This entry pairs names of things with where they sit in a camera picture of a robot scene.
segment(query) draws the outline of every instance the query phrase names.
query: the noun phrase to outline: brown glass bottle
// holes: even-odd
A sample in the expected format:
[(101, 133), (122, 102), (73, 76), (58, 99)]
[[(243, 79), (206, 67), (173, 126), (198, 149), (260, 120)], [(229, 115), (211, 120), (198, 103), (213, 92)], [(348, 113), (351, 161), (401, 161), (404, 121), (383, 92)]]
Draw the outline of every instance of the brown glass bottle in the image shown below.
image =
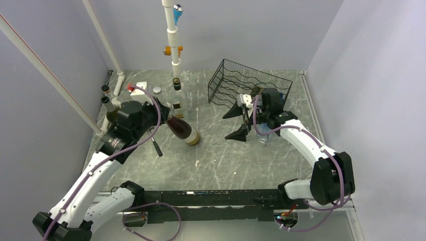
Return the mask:
[(114, 106), (108, 96), (104, 96), (100, 100), (106, 107), (106, 119), (111, 123), (117, 121), (117, 112), (120, 110), (120, 108)]
[(186, 121), (177, 118), (173, 115), (169, 115), (167, 125), (172, 130), (172, 132), (189, 146), (197, 145), (200, 141), (200, 135), (196, 129), (194, 129)]

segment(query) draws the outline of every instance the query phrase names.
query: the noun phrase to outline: dark bottle cap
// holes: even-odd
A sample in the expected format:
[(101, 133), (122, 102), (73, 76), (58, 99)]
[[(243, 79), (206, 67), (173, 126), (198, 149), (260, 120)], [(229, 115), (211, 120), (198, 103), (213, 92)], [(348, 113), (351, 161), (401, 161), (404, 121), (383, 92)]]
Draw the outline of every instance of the dark bottle cap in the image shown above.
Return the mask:
[(105, 93), (109, 93), (109, 92), (110, 92), (110, 87), (109, 87), (107, 84), (104, 84), (104, 85), (101, 87), (101, 89), (102, 89), (102, 91), (103, 91), (103, 92), (105, 92)]
[(106, 104), (110, 101), (110, 98), (108, 98), (108, 96), (104, 96), (100, 100), (102, 101), (102, 103)]
[(173, 88), (174, 90), (180, 90), (180, 79), (179, 78), (173, 78)]

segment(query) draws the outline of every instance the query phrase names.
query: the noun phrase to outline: cable clip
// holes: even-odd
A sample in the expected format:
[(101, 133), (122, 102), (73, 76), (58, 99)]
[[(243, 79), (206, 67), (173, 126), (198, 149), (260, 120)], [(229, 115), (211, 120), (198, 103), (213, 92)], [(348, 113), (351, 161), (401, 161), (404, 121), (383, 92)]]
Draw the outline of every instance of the cable clip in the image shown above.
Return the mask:
[(302, 132), (304, 129), (305, 129), (305, 127), (303, 126), (302, 122), (300, 122), (299, 132)]
[(320, 148), (319, 148), (319, 151), (320, 152), (322, 152), (322, 153), (324, 153), (324, 151), (326, 150), (326, 146), (325, 145), (322, 145)]

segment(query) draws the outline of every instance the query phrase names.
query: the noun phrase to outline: red cap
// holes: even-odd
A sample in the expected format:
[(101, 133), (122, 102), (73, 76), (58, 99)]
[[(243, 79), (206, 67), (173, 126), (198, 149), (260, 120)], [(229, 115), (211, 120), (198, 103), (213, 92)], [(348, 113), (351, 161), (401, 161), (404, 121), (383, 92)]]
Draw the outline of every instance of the red cap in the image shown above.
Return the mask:
[(128, 84), (128, 85), (127, 85), (127, 89), (129, 90), (129, 92), (132, 92), (135, 88), (130, 87), (130, 85), (132, 85), (132, 84)]

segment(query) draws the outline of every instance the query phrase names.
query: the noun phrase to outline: bottle label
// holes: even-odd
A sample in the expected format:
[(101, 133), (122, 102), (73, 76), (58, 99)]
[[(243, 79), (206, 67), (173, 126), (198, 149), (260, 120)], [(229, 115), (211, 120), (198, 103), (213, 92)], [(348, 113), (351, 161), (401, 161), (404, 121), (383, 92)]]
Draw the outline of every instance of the bottle label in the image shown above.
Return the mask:
[(199, 139), (198, 132), (194, 128), (192, 128), (191, 134), (189, 135), (189, 137), (183, 139), (183, 141), (187, 143), (188, 145), (194, 145), (198, 142), (198, 139)]
[(173, 108), (174, 109), (180, 109), (180, 103), (173, 104)]

